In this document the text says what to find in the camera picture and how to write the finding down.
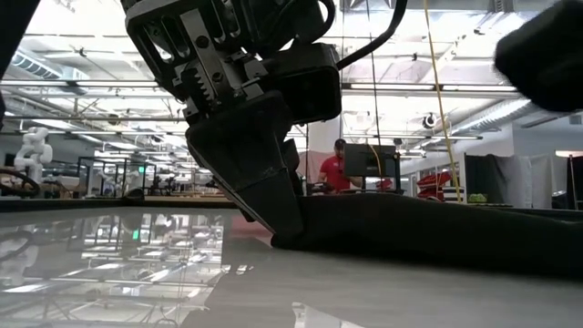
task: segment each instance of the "yellow cable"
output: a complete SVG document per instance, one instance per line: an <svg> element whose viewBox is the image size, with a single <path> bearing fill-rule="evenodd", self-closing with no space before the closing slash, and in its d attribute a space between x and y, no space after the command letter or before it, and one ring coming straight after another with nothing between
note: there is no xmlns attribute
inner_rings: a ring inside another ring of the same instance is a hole
<svg viewBox="0 0 583 328"><path fill-rule="evenodd" d="M378 165L379 168L379 178L381 178L381 191L384 191L383 188L383 173L381 172L381 160L379 159L379 154L376 153L376 150L374 150L373 145L371 144L367 144L368 147L371 148L371 150L373 151L374 156L376 157L376 165Z"/></svg>
<svg viewBox="0 0 583 328"><path fill-rule="evenodd" d="M447 155L449 156L449 164L452 168L452 176L454 179L455 185L455 194L457 195L457 202L462 202L462 196L459 191L459 183L457 181L457 173L455 172L455 163L454 163L454 155L452 154L452 144L449 140L449 136L447 136L447 125L445 124L445 115L444 115L444 105L441 101L441 90L439 88L439 79L437 77L437 64L435 63L435 51L434 51L434 41L431 37L431 26L429 26L429 0L423 1L424 11L425 11L425 22L427 23L427 36L429 36L429 48L431 49L431 63L434 69L434 77L435 77L435 90L437 91L437 101L439 103L439 115L441 116L441 125L444 129L444 136L445 136L445 146L447 147Z"/></svg>

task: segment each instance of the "red shirt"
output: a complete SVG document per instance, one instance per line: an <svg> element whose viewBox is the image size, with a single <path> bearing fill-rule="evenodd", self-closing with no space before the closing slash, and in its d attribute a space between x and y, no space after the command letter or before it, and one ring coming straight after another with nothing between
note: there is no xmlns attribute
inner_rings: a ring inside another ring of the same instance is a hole
<svg viewBox="0 0 583 328"><path fill-rule="evenodd" d="M337 156L325 160L320 167L321 173L326 173L326 182L330 183L336 191L350 188L350 180L344 177L344 161Z"/></svg>

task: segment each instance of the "screw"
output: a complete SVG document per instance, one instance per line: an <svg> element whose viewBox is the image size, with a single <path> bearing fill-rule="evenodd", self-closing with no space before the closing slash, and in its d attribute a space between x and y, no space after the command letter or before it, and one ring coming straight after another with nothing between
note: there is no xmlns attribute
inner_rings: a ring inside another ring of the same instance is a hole
<svg viewBox="0 0 583 328"><path fill-rule="evenodd" d="M199 36L195 43L197 44L197 47L206 48L209 46L209 39L206 36Z"/></svg>
<svg viewBox="0 0 583 328"><path fill-rule="evenodd" d="M222 81L222 74L220 72L217 72L215 74L212 75L212 80L215 82L220 82Z"/></svg>

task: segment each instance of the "glossy table surface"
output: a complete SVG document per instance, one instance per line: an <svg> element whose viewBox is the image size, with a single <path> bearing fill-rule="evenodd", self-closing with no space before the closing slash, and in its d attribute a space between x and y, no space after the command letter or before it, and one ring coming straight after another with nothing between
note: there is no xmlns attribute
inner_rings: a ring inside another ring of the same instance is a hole
<svg viewBox="0 0 583 328"><path fill-rule="evenodd" d="M0 222L3 328L583 324L580 282L275 250L236 210L51 210ZM4 238L14 231L32 242Z"/></svg>

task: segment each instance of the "man in red shirt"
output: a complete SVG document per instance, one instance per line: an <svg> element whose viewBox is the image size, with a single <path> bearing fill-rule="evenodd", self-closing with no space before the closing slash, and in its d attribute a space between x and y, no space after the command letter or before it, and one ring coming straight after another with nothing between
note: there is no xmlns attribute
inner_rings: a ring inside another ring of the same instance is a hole
<svg viewBox="0 0 583 328"><path fill-rule="evenodd" d="M344 176L344 144L346 144L346 141L342 138L334 142L335 155L322 163L320 176L318 176L318 182L328 182L334 187L334 193L338 193L341 190L348 190L350 183L356 187L363 185L362 178Z"/></svg>

